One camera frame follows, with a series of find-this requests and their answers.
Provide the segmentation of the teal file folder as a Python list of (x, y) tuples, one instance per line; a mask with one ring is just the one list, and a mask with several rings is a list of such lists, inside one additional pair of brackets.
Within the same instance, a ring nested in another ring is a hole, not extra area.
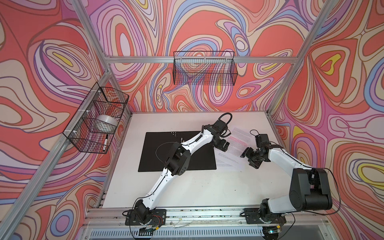
[[(198, 131), (147, 132), (138, 171), (161, 172), (164, 168), (167, 154), (174, 142), (185, 142), (198, 133)], [(191, 156), (188, 167), (189, 171), (216, 169), (216, 158), (212, 143), (204, 145)]]

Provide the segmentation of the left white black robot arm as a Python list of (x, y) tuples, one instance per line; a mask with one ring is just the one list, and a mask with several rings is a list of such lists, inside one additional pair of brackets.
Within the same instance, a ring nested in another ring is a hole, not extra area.
[(213, 144), (215, 148), (226, 152), (229, 142), (225, 140), (230, 134), (227, 133), (228, 124), (218, 120), (212, 125), (203, 125), (202, 130), (182, 143), (174, 143), (169, 149), (161, 176), (144, 196), (135, 200), (130, 218), (137, 217), (141, 225), (148, 224), (158, 206), (160, 198), (172, 181), (186, 172), (192, 155), (201, 147)]

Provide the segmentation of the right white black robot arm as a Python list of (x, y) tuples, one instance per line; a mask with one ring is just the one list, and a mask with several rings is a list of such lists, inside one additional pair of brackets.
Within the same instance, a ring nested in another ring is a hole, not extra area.
[(262, 142), (258, 149), (246, 148), (241, 158), (247, 158), (249, 165), (258, 169), (264, 162), (278, 165), (291, 178), (287, 195), (264, 199), (258, 215), (261, 221), (270, 223), (279, 214), (330, 210), (333, 200), (327, 172), (313, 168), (290, 155), (280, 145)]

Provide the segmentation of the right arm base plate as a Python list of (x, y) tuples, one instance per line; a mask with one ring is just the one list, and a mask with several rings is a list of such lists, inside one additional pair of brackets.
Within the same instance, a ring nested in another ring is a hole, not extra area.
[(260, 208), (244, 208), (240, 216), (246, 219), (247, 224), (284, 225), (287, 222), (284, 214), (270, 213)]

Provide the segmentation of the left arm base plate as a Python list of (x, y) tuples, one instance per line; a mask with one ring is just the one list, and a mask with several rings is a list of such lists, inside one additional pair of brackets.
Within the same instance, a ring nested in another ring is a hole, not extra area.
[(122, 213), (126, 218), (126, 226), (153, 226), (161, 227), (166, 223), (167, 210), (166, 209), (154, 209), (149, 211), (141, 219), (136, 210), (127, 210)]

